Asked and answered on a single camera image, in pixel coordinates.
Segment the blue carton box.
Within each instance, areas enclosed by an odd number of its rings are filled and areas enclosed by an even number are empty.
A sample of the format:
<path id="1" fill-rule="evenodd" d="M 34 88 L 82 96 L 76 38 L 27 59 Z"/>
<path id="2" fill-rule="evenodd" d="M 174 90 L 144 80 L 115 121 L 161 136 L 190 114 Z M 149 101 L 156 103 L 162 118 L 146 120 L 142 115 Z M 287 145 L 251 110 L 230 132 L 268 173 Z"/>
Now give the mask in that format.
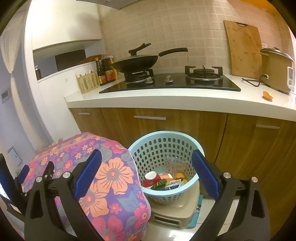
<path id="1" fill-rule="evenodd" d="M 162 188 L 162 191 L 167 191 L 167 190 L 173 190 L 177 189 L 179 187 L 182 187 L 184 185 L 184 181 L 182 179 L 178 180 L 173 180 L 170 183 L 167 183 L 164 188 Z"/>

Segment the orange peel piece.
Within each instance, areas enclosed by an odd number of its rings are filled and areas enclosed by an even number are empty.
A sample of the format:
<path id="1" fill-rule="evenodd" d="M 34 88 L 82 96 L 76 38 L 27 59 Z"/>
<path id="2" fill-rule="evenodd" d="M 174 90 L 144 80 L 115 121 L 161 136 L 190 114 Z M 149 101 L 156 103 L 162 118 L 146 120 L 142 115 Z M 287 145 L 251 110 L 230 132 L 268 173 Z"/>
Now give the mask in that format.
<path id="1" fill-rule="evenodd" d="M 181 180 L 184 184 L 188 182 L 188 180 L 185 178 L 185 175 L 181 172 L 175 173 L 174 180 Z"/>

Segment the wooden kitchen cabinet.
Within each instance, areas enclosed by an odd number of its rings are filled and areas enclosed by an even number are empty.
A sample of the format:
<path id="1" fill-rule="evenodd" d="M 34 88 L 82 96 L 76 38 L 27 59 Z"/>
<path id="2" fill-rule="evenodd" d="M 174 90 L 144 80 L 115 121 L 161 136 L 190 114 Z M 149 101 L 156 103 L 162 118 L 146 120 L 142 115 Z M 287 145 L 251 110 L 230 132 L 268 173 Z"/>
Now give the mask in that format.
<path id="1" fill-rule="evenodd" d="M 275 235 L 295 207 L 295 122 L 194 110 L 71 108 L 81 132 L 129 147 L 154 131 L 194 137 L 208 161 L 234 177 L 257 177 Z"/>

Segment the beige step stool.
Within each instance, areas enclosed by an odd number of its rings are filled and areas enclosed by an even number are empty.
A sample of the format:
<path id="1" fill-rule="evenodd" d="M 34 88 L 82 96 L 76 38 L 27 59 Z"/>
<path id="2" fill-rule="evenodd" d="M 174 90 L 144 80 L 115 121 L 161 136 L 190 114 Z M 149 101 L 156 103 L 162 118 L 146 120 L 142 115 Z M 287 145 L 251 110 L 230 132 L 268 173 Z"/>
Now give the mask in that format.
<path id="1" fill-rule="evenodd" d="M 172 204 L 159 204 L 149 198 L 152 211 L 150 220 L 163 225 L 187 228 L 196 211 L 199 195 L 200 184 L 197 181 Z"/>

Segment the floral cloth covered table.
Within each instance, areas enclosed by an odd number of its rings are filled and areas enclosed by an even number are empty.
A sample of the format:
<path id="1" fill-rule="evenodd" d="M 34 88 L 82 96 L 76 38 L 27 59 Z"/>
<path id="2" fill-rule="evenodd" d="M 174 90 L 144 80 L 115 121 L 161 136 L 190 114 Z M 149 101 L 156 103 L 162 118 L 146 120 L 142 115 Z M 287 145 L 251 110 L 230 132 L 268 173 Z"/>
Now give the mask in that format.
<path id="1" fill-rule="evenodd" d="M 141 240 L 151 207 L 140 184 L 135 161 L 119 142 L 81 133 L 40 151 L 32 161 L 55 162 L 54 178 L 72 172 L 94 150 L 102 163 L 79 204 L 104 240 Z"/>

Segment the light blue perforated basket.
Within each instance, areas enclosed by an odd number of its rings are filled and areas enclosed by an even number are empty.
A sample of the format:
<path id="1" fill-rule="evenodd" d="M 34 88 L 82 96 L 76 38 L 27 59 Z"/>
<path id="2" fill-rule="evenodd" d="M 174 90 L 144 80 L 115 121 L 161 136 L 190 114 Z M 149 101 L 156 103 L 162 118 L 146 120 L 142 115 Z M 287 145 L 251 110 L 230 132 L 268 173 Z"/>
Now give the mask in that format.
<path id="1" fill-rule="evenodd" d="M 192 154 L 199 150 L 204 154 L 200 143 L 188 134 L 176 131 L 157 131 L 136 140 L 128 148 L 135 161 L 139 179 L 144 184 L 145 174 L 156 171 L 158 174 L 177 173 L 185 175 L 187 183 L 172 190 L 152 190 L 142 187 L 146 197 L 159 204 L 172 204 L 182 197 L 198 180 L 192 165 Z"/>

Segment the woven utensil basket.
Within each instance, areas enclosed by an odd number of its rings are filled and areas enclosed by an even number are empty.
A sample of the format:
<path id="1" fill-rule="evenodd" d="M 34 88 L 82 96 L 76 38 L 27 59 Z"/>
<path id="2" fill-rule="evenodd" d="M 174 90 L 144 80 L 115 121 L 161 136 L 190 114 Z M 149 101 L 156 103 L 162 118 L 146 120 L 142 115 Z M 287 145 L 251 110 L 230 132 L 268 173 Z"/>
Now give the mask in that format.
<path id="1" fill-rule="evenodd" d="M 82 94 L 91 92 L 94 89 L 100 87 L 98 75 L 96 72 L 91 72 L 86 75 L 80 75 L 76 77 L 79 89 Z"/>

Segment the orange peel on counter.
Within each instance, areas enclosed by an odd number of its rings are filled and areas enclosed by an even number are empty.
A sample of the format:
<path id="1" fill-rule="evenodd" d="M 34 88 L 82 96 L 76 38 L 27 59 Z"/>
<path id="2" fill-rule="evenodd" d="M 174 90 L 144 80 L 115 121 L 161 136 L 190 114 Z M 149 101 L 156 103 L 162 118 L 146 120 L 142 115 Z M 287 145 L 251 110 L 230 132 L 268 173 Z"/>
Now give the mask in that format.
<path id="1" fill-rule="evenodd" d="M 267 91 L 263 91 L 263 96 L 262 97 L 267 101 L 272 101 L 273 100 L 273 96 Z"/>

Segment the dark soy sauce bottle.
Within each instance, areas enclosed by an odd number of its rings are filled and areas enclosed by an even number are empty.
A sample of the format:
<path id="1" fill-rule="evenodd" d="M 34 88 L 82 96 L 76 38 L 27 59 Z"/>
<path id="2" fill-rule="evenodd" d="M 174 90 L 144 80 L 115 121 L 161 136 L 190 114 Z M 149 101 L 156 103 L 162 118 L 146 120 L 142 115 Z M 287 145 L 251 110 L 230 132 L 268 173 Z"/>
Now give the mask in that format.
<path id="1" fill-rule="evenodd" d="M 98 57 L 95 58 L 95 62 L 96 62 L 96 68 L 97 68 L 97 75 L 98 75 L 99 84 L 101 86 L 105 85 L 105 84 L 107 84 L 106 75 L 105 75 L 105 72 L 101 68 L 100 61 L 99 61 Z"/>

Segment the red label sauce bottle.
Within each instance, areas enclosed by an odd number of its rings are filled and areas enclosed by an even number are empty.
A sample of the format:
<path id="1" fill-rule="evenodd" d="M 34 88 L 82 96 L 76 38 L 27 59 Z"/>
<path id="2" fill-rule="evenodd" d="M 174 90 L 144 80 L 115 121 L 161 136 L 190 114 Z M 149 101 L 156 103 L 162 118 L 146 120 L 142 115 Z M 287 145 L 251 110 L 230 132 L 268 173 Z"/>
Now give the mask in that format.
<path id="1" fill-rule="evenodd" d="M 104 54 L 101 63 L 105 71 L 106 81 L 109 83 L 118 80 L 118 73 L 112 65 L 113 57 Z"/>

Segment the beige rice cooker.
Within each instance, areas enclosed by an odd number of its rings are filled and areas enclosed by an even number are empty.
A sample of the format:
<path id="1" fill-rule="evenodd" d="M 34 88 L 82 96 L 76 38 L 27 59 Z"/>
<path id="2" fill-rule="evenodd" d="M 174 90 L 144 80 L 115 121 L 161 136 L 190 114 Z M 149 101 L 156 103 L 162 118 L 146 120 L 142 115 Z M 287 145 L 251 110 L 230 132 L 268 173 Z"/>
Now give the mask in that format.
<path id="1" fill-rule="evenodd" d="M 294 86 L 293 58 L 278 48 L 263 48 L 260 54 L 262 75 L 268 76 L 263 79 L 265 85 L 289 94 Z"/>

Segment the black glass gas stove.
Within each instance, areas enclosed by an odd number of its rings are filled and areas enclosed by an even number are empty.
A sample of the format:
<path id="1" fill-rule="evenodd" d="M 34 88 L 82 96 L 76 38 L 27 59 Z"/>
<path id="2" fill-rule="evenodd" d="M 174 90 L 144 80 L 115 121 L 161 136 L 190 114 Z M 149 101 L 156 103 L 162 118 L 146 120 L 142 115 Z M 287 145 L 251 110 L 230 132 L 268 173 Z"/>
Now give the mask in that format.
<path id="1" fill-rule="evenodd" d="M 111 93 L 128 90 L 147 90 L 162 88 L 198 88 L 217 89 L 240 92 L 241 89 L 223 74 L 223 68 L 213 66 L 211 68 L 197 68 L 185 66 L 182 73 L 167 73 L 148 76 L 134 82 L 122 81 L 100 93 Z"/>

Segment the wooden cutting board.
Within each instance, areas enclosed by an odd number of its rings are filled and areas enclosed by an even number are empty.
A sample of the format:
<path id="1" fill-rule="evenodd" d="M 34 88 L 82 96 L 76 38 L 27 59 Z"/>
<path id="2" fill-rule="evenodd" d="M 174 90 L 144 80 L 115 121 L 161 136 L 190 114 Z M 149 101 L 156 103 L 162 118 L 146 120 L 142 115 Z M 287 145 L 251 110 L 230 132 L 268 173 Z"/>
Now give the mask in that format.
<path id="1" fill-rule="evenodd" d="M 258 28 L 239 22 L 223 22 L 230 49 L 231 74 L 258 79 L 262 66 L 262 44 Z"/>

